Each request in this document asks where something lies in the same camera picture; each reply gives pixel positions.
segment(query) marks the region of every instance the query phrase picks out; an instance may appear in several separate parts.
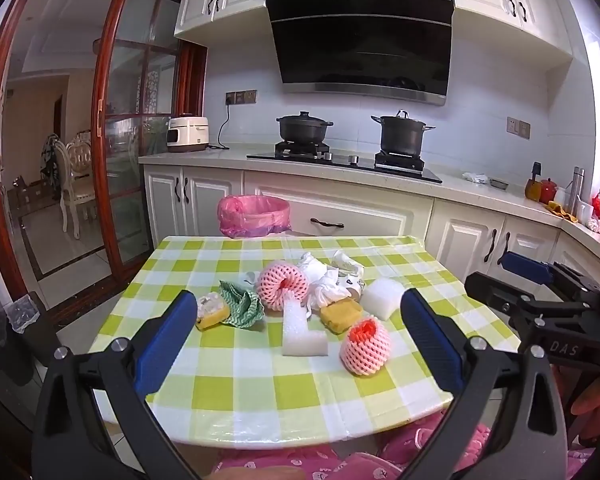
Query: range hood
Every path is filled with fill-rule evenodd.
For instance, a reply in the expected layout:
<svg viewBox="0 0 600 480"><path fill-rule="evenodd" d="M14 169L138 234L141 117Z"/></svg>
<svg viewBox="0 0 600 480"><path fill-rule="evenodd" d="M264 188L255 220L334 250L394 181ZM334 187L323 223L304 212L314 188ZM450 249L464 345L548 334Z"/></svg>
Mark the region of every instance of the range hood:
<svg viewBox="0 0 600 480"><path fill-rule="evenodd" d="M285 91L443 105L453 0L267 0Z"/></svg>

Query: yellow sponge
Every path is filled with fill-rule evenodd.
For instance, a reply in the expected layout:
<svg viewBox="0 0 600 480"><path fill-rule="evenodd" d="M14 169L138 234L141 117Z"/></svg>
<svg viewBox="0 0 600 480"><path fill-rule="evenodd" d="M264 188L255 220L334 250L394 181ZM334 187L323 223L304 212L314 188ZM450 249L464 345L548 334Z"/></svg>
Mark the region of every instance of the yellow sponge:
<svg viewBox="0 0 600 480"><path fill-rule="evenodd" d="M217 292L211 292L198 300L198 330L223 322L231 315L231 311Z"/></svg>
<svg viewBox="0 0 600 480"><path fill-rule="evenodd" d="M320 309L320 319L335 334L348 330L362 317L362 307L351 298L336 301Z"/></svg>

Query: green cleaning cloth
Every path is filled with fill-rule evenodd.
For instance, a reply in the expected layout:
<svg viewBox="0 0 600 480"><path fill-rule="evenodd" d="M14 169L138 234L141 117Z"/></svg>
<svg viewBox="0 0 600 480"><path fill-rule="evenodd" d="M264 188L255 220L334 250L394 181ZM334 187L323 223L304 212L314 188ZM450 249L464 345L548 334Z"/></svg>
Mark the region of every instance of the green cleaning cloth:
<svg viewBox="0 0 600 480"><path fill-rule="evenodd" d="M231 315L222 324L249 328L264 319L264 306L252 289L220 281L218 292L231 311Z"/></svg>

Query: ceiling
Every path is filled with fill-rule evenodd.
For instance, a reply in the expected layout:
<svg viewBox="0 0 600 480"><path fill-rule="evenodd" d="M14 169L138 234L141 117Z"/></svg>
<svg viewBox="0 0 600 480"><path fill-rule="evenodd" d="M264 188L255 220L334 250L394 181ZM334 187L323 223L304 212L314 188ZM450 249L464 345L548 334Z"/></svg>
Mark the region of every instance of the ceiling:
<svg viewBox="0 0 600 480"><path fill-rule="evenodd" d="M11 47L8 79L94 68L93 41L111 0L27 0Z"/></svg>

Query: doorway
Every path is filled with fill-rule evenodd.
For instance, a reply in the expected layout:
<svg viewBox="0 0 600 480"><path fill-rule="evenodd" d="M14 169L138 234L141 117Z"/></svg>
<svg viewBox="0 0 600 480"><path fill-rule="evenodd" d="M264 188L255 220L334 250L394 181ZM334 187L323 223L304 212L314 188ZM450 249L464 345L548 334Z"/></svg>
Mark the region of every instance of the doorway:
<svg viewBox="0 0 600 480"><path fill-rule="evenodd" d="M206 48L173 37L179 1L13 0L3 21L0 272L57 328L153 250L138 157L202 108Z"/></svg>

